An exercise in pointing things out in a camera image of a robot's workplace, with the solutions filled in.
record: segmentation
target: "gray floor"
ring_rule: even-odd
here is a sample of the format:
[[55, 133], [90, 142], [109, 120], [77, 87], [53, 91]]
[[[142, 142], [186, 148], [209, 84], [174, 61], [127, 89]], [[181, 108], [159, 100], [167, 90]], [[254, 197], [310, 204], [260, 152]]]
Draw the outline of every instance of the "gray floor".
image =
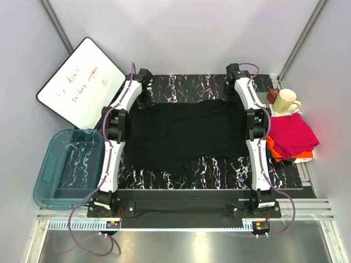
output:
[[[275, 231], [283, 229], [282, 222], [272, 222]], [[75, 236], [83, 240], [92, 232], [77, 231]], [[317, 222], [298, 221], [282, 236], [272, 238], [246, 238], [229, 233], [191, 232], [119, 232], [114, 235], [122, 253], [114, 249], [104, 258], [90, 256], [75, 248], [67, 231], [49, 231], [40, 262], [331, 262]], [[110, 242], [95, 236], [82, 244], [96, 253], [105, 253]]]

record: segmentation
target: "mug handle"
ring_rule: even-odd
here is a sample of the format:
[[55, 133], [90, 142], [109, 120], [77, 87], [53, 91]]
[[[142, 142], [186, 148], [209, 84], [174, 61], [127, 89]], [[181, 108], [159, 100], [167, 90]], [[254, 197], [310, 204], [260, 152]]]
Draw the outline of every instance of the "mug handle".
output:
[[296, 104], [296, 106], [290, 107], [290, 108], [288, 109], [289, 111], [297, 110], [298, 108], [301, 107], [301, 102], [299, 102], [298, 100], [294, 100], [293, 104]]

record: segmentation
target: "metal floor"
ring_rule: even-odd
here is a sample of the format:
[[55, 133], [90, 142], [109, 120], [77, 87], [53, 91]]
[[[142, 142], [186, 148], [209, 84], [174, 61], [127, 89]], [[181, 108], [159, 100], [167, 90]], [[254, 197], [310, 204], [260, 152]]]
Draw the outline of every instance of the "metal floor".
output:
[[[286, 226], [281, 221], [271, 222], [272, 231]], [[91, 231], [76, 231], [78, 240], [90, 236]], [[288, 233], [271, 238], [246, 238], [235, 233], [221, 232], [119, 232], [114, 235], [121, 247], [121, 255], [115, 248], [104, 258], [90, 256], [74, 247], [68, 231], [48, 231], [41, 263], [59, 262], [284, 262], [325, 263], [332, 262], [323, 237], [321, 226], [316, 221], [296, 221]], [[96, 253], [106, 253], [110, 242], [95, 236], [82, 245]]]

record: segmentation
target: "metal pole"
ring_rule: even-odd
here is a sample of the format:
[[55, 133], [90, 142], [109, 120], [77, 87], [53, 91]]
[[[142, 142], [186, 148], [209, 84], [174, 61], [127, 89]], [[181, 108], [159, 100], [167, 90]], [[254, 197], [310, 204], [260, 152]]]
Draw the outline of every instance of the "metal pole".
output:
[[322, 11], [324, 10], [326, 4], [329, 2], [329, 0], [319, 0], [316, 7], [314, 8], [312, 15], [307, 21], [307, 24], [305, 25], [301, 35], [299, 36], [294, 48], [292, 49], [288, 59], [286, 60], [284, 67], [282, 68], [281, 72], [278, 75], [278, 80], [281, 82], [284, 77], [286, 76], [289, 68], [291, 67], [295, 57], [297, 56], [298, 52], [300, 51], [303, 43], [307, 39], [308, 35], [310, 34], [313, 26], [317, 22], [317, 19], [320, 17]]
[[39, 0], [39, 2], [41, 2], [41, 4], [43, 5], [43, 8], [44, 8], [45, 12], [47, 13], [57, 35], [59, 36], [60, 40], [62, 41], [62, 44], [64, 45], [66, 51], [68, 52], [68, 54], [72, 54], [73, 47], [72, 47], [70, 41], [68, 40], [67, 35], [66, 35], [65, 31], [63, 30], [49, 0]]

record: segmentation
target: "cream mug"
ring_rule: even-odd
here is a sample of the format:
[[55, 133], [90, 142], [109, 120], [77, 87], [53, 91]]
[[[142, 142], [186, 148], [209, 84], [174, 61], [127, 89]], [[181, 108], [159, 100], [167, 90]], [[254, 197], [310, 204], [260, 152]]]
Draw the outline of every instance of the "cream mug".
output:
[[273, 110], [277, 113], [293, 111], [300, 108], [301, 102], [296, 100], [296, 93], [291, 89], [282, 89], [273, 103]]

